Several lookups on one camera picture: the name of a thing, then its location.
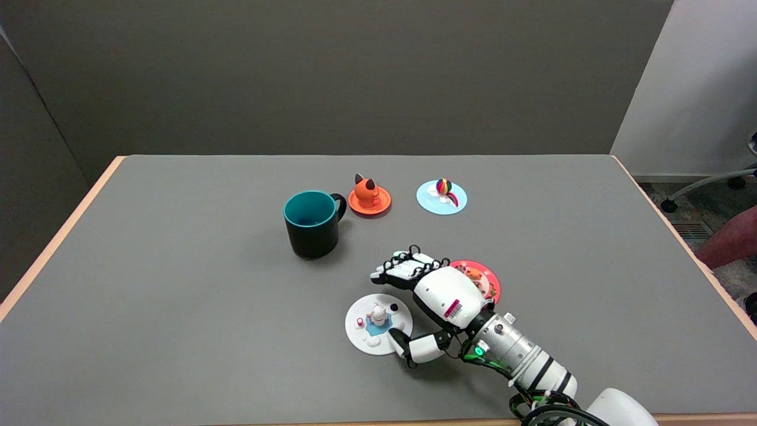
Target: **gray wall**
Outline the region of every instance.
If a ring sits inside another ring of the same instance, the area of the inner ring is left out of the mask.
[[[0,39],[0,301],[86,191],[32,83]]]
[[[93,181],[130,153],[607,153],[666,0],[4,0]]]

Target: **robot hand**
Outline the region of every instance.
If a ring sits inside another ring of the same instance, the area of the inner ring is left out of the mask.
[[[408,363],[442,356],[452,337],[487,303],[471,280],[449,264],[450,259],[436,260],[413,245],[407,251],[395,252],[370,274],[373,283],[412,291],[416,305],[441,327],[436,333],[415,338],[401,330],[389,330],[392,346]]]
[[[413,290],[429,272],[450,265],[450,259],[440,261],[420,252],[420,247],[410,246],[408,251],[394,252],[390,260],[376,268],[370,275],[374,284],[389,284],[401,290]]]

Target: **red coaster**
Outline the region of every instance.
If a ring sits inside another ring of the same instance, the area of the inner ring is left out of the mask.
[[[491,269],[472,260],[456,260],[450,263],[450,266],[470,278],[485,298],[494,299],[494,303],[500,301],[502,287],[500,287],[500,281]]]

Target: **orange coaster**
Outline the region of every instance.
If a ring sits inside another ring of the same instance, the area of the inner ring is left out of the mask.
[[[360,200],[357,199],[355,191],[353,190],[347,197],[347,203],[356,213],[360,213],[361,215],[377,215],[389,208],[389,205],[391,204],[391,196],[387,190],[379,187],[378,194],[379,203],[377,205],[364,207],[360,205]]]

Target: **white coaster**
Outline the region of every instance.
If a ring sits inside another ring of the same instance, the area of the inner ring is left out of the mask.
[[[390,328],[413,335],[413,316],[407,305],[388,294],[369,294],[360,298],[344,318],[344,330],[350,342],[370,355],[394,353],[387,333]]]

